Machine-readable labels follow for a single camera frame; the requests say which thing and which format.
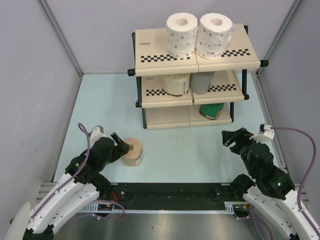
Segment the brown paper roll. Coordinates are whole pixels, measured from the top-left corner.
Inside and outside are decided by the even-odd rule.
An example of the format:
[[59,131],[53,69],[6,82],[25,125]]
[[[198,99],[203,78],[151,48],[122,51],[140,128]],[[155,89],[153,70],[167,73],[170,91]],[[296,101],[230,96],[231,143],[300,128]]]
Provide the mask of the brown paper roll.
[[124,142],[129,145],[129,150],[121,157],[122,162],[128,167],[137,167],[143,159],[141,142],[136,138],[125,138]]

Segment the green paper towel roll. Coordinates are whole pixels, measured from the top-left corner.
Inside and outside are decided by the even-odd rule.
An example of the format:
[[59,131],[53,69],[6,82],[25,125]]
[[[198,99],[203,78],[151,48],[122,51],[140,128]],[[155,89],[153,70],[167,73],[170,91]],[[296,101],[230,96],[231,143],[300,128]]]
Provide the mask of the green paper towel roll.
[[224,105],[224,103],[202,104],[199,113],[209,120],[216,120],[220,116]]

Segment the grey paper towel roll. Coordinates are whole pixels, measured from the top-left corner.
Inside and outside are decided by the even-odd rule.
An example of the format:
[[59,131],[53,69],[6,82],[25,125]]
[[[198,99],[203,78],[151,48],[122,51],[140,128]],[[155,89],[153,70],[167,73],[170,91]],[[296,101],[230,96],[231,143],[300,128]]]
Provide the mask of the grey paper towel roll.
[[212,84],[215,72],[197,72],[190,75],[189,87],[192,92],[198,95],[203,95],[208,92]]

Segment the cream paper roll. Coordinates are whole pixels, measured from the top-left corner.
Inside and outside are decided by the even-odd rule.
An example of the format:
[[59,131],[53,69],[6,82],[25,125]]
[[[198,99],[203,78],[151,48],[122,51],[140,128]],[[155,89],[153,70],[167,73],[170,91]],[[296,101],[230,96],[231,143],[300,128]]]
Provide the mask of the cream paper roll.
[[189,91],[190,76],[190,73],[163,75],[161,77],[162,88],[169,95],[186,95]]

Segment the white pinkish paper roll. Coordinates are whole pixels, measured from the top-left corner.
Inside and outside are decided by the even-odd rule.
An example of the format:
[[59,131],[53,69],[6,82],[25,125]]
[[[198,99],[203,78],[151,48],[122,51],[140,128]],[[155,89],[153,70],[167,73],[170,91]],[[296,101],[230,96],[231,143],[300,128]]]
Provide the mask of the white pinkish paper roll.
[[220,13],[207,13],[200,18],[195,53],[204,59],[222,56],[235,31],[232,20]]

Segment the white dotted paper roll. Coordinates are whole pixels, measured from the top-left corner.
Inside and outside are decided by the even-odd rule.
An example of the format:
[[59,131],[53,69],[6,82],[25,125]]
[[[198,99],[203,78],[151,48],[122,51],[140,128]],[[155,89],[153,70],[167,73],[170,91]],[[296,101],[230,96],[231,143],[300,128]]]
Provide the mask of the white dotted paper roll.
[[172,14],[166,20],[167,47],[169,54],[186,59],[195,53],[198,20],[187,12]]

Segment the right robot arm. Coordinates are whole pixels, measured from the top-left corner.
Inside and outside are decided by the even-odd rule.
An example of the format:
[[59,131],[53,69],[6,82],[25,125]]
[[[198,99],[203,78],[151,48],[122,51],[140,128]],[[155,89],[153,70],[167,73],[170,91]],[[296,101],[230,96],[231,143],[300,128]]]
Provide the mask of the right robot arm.
[[318,240],[320,226],[302,202],[303,186],[296,187],[289,174],[274,165],[274,155],[266,145],[276,129],[261,124],[257,134],[243,127],[221,132],[222,144],[241,157],[247,170],[231,182],[230,194],[260,211],[285,239]]

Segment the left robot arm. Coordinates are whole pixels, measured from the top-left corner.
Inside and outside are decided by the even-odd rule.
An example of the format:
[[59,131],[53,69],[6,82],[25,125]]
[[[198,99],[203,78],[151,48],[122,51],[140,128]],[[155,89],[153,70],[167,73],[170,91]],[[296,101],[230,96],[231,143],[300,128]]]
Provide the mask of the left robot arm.
[[116,133],[96,135],[80,155],[65,168],[60,180],[30,212],[24,240],[52,240],[59,229],[83,207],[96,200],[116,205],[109,180],[100,172],[131,150]]

